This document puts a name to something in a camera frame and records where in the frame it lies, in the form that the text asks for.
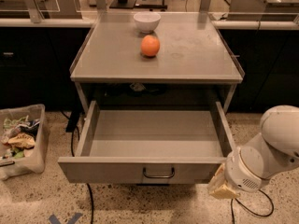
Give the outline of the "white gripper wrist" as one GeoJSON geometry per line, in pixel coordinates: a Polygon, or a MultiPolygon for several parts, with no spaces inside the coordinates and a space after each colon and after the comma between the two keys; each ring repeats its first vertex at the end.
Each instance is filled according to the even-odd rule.
{"type": "Polygon", "coordinates": [[[207,192],[216,199],[235,199],[240,196],[238,189],[255,192],[269,184],[254,174],[242,160],[241,152],[249,148],[237,147],[228,156],[225,164],[221,164],[207,186],[207,192]]]}

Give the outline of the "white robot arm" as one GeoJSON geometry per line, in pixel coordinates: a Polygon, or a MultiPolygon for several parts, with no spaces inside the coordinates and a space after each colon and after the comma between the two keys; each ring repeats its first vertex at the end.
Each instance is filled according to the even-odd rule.
{"type": "Polygon", "coordinates": [[[261,117],[260,131],[235,147],[208,183],[208,194],[233,199],[256,192],[282,172],[299,167],[299,108],[278,105],[261,117]]]}

